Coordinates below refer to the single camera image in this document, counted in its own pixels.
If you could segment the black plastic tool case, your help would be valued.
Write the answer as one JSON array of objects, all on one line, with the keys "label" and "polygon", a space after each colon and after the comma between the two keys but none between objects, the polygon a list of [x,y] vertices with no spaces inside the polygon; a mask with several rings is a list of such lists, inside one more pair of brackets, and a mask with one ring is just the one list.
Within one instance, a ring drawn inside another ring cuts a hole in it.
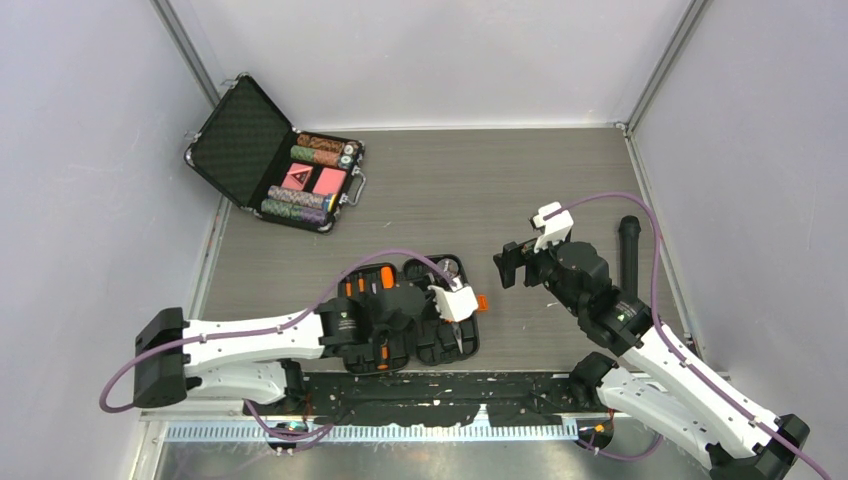
[{"label": "black plastic tool case", "polygon": [[477,317],[443,319],[429,289],[441,282],[415,258],[400,267],[382,262],[354,270],[337,283],[332,309],[321,315],[325,355],[340,358],[354,375],[396,372],[411,359],[438,366],[472,357],[481,346]]}]

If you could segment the small round tape measure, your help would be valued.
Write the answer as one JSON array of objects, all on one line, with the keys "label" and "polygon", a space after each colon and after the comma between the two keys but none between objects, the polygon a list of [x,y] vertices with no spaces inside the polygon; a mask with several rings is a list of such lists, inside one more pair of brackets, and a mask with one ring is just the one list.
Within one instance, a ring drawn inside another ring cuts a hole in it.
[{"label": "small round tape measure", "polygon": [[456,260],[452,258],[442,258],[438,261],[437,266],[440,268],[442,272],[444,272],[449,278],[456,278],[460,275],[460,267]]}]

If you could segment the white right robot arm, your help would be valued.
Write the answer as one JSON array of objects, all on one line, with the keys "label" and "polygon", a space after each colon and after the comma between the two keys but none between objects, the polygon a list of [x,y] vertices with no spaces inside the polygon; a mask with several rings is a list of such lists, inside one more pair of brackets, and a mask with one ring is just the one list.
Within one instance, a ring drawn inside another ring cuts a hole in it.
[{"label": "white right robot arm", "polygon": [[525,270],[604,348],[571,371],[571,397],[629,415],[683,448],[713,479],[782,479],[800,459],[810,428],[741,394],[688,350],[650,306],[615,286],[608,263],[585,242],[537,250],[510,242],[493,257],[503,287]]}]

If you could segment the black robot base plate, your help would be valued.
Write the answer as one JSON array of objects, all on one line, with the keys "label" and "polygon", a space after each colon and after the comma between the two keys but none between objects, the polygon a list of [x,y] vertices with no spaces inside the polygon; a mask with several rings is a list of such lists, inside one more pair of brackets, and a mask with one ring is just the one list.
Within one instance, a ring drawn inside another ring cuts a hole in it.
[{"label": "black robot base plate", "polygon": [[377,376],[312,372],[263,416],[311,417],[335,426],[548,426],[561,414],[608,415],[587,387],[554,372],[401,372]]}]

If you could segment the orange handled pliers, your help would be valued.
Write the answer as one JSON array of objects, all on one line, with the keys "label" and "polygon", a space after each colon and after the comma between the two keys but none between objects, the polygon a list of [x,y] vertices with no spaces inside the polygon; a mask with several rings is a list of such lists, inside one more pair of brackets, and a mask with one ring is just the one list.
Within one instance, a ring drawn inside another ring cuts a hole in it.
[{"label": "orange handled pliers", "polygon": [[464,355],[465,354],[464,338],[463,338],[463,331],[462,331],[462,328],[461,328],[461,323],[460,322],[452,322],[451,327],[452,327],[453,337],[455,339],[459,354]]}]

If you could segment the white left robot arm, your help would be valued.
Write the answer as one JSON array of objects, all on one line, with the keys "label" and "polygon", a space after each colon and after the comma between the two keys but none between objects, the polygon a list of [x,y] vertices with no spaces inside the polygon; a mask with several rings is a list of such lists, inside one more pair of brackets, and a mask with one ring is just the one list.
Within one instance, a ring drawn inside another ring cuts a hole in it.
[{"label": "white left robot arm", "polygon": [[307,315],[215,322],[166,308],[136,336],[132,404],[247,399],[293,414],[307,398],[300,361],[337,358],[354,375],[397,371],[409,362],[415,325],[438,316],[435,293],[409,283],[336,297]]}]

